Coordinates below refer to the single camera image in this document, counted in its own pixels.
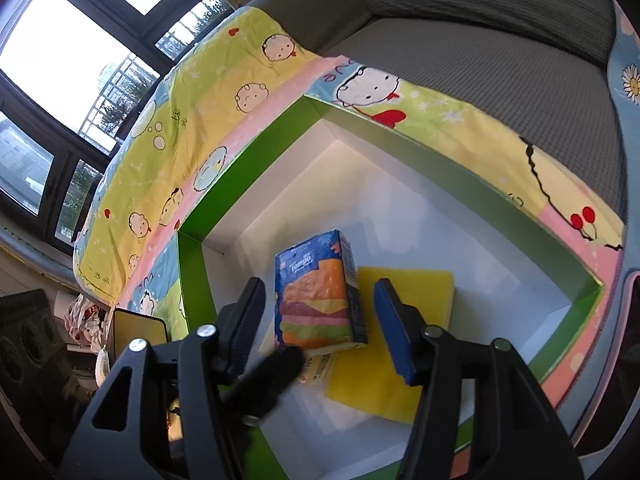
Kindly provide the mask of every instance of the sponge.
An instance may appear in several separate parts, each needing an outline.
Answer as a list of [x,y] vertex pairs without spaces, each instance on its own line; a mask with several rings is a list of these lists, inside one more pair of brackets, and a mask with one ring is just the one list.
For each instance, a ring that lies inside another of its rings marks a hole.
[[396,373],[373,304],[377,280],[388,278],[400,300],[420,311],[427,324],[448,328],[454,280],[447,270],[359,267],[358,288],[369,344],[335,355],[325,396],[361,412],[411,424],[421,388]]

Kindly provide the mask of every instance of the cartoon blanket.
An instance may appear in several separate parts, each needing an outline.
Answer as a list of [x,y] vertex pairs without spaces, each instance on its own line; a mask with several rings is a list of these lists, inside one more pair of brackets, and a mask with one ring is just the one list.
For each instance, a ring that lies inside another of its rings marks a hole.
[[304,94],[465,166],[613,283],[623,223],[561,164],[472,105],[302,49],[249,7],[161,82],[107,168],[74,250],[82,288],[111,306],[162,317],[171,338],[183,337],[176,231],[244,147]]

